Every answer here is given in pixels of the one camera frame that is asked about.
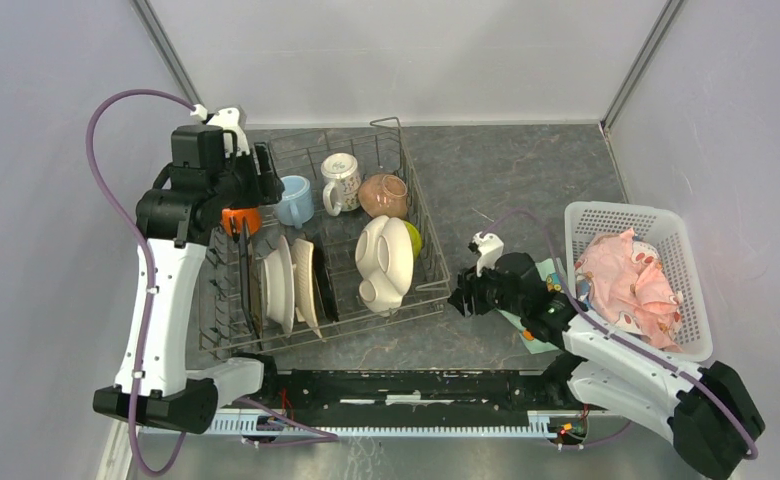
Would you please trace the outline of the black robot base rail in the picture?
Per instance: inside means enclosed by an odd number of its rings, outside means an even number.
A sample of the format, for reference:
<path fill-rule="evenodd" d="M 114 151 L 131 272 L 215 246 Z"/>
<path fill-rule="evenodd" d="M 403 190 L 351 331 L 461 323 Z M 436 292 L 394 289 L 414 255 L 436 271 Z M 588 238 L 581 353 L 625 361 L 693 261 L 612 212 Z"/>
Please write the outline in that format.
<path fill-rule="evenodd" d="M 282 370 L 260 356 L 259 391 L 220 408 L 212 433 L 283 447 L 348 438 L 541 438 L 577 446 L 595 407 L 561 363 L 534 370 Z"/>

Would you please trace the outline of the orange mug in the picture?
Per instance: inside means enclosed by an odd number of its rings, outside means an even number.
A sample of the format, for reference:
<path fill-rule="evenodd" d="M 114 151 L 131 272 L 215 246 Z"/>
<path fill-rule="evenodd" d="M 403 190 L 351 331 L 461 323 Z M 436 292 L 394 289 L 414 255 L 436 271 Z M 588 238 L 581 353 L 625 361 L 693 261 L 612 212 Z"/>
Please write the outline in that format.
<path fill-rule="evenodd" d="M 238 238 L 245 227 L 248 228 L 249 235 L 253 235 L 263 225 L 258 208 L 223 209 L 221 221 L 225 233 L 232 239 Z"/>

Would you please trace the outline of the square floral plate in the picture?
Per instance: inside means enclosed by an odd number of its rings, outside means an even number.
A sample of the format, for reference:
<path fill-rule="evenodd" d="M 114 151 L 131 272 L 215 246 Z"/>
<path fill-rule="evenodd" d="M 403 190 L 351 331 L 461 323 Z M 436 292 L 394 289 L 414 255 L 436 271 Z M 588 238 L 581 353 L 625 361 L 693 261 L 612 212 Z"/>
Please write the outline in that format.
<path fill-rule="evenodd" d="M 252 340 L 261 340 L 261 330 L 257 326 L 257 322 L 253 315 L 252 310 L 252 260 L 253 254 L 251 252 L 251 233 L 250 228 L 246 220 L 239 222 L 239 229 L 236 230 L 238 234 L 236 243 L 238 249 L 238 269 L 240 276 L 240 304 L 241 311 L 246 323 L 249 336 Z"/>

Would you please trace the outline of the cream divided plate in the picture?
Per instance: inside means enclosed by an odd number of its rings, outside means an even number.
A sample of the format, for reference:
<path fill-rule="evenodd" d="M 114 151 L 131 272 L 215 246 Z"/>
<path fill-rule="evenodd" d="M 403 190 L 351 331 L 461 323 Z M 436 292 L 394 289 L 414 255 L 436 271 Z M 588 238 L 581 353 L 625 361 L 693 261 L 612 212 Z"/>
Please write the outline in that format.
<path fill-rule="evenodd" d="M 412 285 L 414 253 L 403 220 L 380 215 L 361 231 L 355 264 L 362 280 L 358 295 L 368 310 L 389 317 Z"/>

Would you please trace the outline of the plain white plate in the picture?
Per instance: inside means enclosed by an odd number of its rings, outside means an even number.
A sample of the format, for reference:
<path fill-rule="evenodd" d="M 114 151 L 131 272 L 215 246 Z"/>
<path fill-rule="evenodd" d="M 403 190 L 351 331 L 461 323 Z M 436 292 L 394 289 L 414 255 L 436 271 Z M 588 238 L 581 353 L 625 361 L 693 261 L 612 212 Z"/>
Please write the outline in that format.
<path fill-rule="evenodd" d="M 262 260 L 266 317 L 290 336 L 295 317 L 295 280 L 289 243 L 280 235 L 276 248 Z"/>

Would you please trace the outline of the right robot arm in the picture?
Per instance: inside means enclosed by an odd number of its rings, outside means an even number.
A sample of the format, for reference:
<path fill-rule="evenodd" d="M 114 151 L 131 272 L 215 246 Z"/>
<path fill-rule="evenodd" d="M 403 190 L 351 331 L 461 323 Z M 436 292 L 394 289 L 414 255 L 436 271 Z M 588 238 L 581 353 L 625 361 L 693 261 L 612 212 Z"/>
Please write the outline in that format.
<path fill-rule="evenodd" d="M 617 331 L 569 291 L 549 289 L 526 253 L 461 270 L 449 302 L 464 316 L 508 312 L 561 350 L 556 373 L 543 382 L 557 408 L 578 401 L 625 417 L 667 440 L 709 479 L 727 479 L 759 455 L 765 422 L 734 368 L 703 366 Z"/>

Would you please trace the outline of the red-rimmed beige plate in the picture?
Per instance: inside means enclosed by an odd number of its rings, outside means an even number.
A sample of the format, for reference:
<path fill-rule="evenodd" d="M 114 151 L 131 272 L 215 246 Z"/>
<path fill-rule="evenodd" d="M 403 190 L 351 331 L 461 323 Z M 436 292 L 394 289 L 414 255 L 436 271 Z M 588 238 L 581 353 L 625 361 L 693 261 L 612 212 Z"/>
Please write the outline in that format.
<path fill-rule="evenodd" d="M 316 277 L 322 308 L 325 317 L 329 321 L 336 323 L 340 320 L 339 310 L 337 308 L 334 288 L 325 261 L 324 244 L 319 235 L 313 236 L 311 242 L 314 245 L 313 271 Z"/>

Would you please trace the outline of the light blue mug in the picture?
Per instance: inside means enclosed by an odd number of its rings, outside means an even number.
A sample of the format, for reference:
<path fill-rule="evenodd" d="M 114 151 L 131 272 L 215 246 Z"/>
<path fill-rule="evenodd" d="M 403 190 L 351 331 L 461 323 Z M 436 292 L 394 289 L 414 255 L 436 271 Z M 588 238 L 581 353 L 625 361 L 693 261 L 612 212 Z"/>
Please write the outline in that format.
<path fill-rule="evenodd" d="M 315 212 L 311 183 L 300 175 L 288 175 L 281 181 L 284 191 L 274 206 L 274 215 L 282 225 L 302 229 Z"/>

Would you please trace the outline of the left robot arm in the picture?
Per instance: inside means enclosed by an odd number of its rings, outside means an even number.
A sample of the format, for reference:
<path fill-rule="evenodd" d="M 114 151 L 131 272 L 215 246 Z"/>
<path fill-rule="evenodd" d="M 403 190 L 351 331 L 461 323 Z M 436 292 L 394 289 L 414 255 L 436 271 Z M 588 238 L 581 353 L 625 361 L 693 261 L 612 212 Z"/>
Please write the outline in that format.
<path fill-rule="evenodd" d="M 191 302 L 213 231 L 225 209 L 273 205 L 283 194 L 264 142 L 250 145 L 239 126 L 180 126 L 172 159 L 137 202 L 137 297 L 125 354 L 93 409 L 127 422 L 202 434 L 217 410 L 244 395 L 272 405 L 279 379 L 254 355 L 205 370 L 186 367 Z"/>

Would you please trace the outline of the lime green bowl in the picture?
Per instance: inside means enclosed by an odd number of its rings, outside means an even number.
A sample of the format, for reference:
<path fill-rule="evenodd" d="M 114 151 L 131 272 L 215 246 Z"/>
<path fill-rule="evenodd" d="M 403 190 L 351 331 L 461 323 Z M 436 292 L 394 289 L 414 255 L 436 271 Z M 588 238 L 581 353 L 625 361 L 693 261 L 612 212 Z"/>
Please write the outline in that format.
<path fill-rule="evenodd" d="M 423 248 L 422 236 L 414 224 L 406 220 L 403 221 L 403 224 L 406 227 L 410 238 L 413 260 L 416 261 Z"/>

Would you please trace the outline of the beige brown-rimmed bowl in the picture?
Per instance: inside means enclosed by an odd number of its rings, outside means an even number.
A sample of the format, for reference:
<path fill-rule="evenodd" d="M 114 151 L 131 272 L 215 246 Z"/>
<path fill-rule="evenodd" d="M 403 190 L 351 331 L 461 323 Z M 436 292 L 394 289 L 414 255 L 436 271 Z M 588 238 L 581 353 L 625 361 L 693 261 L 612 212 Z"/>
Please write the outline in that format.
<path fill-rule="evenodd" d="M 372 175 L 358 190 L 362 209 L 372 218 L 382 215 L 406 219 L 409 190 L 398 176 L 387 173 Z"/>

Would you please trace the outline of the white floral mug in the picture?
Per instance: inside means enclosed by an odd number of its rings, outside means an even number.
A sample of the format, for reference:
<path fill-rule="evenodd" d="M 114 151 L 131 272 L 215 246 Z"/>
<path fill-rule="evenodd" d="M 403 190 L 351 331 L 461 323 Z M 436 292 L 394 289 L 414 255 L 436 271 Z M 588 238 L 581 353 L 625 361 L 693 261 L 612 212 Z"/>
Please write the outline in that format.
<path fill-rule="evenodd" d="M 325 182 L 323 205 L 329 215 L 338 216 L 361 206 L 358 191 L 363 175 L 355 156 L 348 153 L 328 156 L 321 164 L 321 175 Z"/>

